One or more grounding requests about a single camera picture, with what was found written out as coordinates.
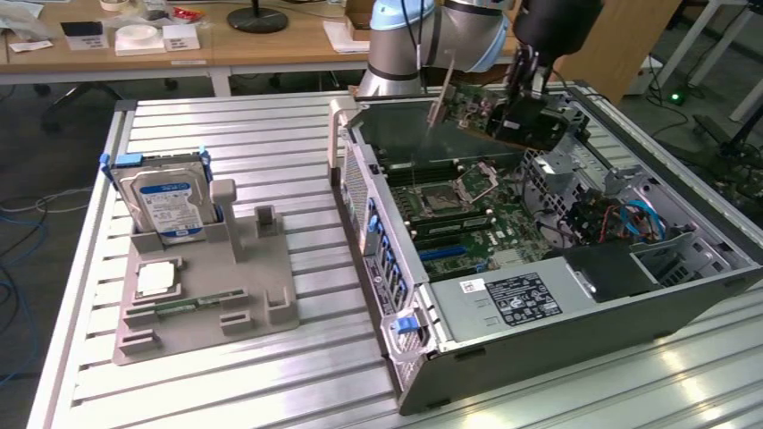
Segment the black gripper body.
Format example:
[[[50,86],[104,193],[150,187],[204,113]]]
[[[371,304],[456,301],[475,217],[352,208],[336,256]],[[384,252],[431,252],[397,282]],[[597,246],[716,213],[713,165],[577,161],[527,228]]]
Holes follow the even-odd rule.
[[[543,57],[571,55],[583,47],[601,9],[601,0],[521,1],[513,35]]]

